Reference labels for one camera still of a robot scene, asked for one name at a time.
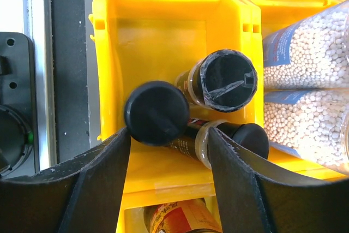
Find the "screw hole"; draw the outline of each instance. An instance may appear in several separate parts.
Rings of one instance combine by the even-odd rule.
[[[15,40],[13,38],[10,38],[6,42],[9,46],[13,46],[15,44]]]
[[[9,86],[10,86],[10,88],[15,89],[17,87],[17,83],[11,82]]]

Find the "blue label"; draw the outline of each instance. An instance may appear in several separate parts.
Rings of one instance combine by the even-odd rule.
[[[299,23],[283,28],[263,39],[264,67],[291,64],[290,45]]]
[[[283,151],[287,154],[290,154],[290,155],[293,155],[295,157],[298,157],[300,158],[300,155],[298,154],[297,150],[293,149],[293,148],[290,148],[290,147],[287,147],[287,146],[284,146],[284,145],[281,145],[279,143],[276,143],[276,142],[270,142],[269,143],[272,147],[276,148],[277,150],[280,150],[280,151]]]
[[[275,91],[264,96],[265,103],[277,103],[286,105],[296,105],[302,96],[311,92],[311,90],[296,90],[296,91]]]

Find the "orange label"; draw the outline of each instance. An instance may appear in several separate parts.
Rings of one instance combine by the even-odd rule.
[[[222,232],[202,200],[186,200],[160,205],[151,220],[151,233],[187,233],[207,229]]]

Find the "yellow bin wall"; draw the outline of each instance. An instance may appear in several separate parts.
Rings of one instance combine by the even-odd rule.
[[[99,75],[101,136],[125,126],[123,107],[129,94],[152,80],[174,83],[178,74],[218,49],[235,49],[253,62],[258,90],[233,113],[192,110],[193,117],[263,125],[262,35],[339,3],[341,0],[93,0]],[[270,161],[322,179],[340,174],[282,152]],[[213,196],[212,173],[201,163],[163,147],[131,143],[118,233],[144,230],[139,207]],[[218,217],[216,202],[210,209]]]

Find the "bottle with white beads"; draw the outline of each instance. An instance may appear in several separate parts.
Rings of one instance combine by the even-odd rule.
[[[349,93],[275,91],[264,96],[264,129],[270,145],[349,174]]]
[[[264,87],[349,87],[349,0],[263,40]]]

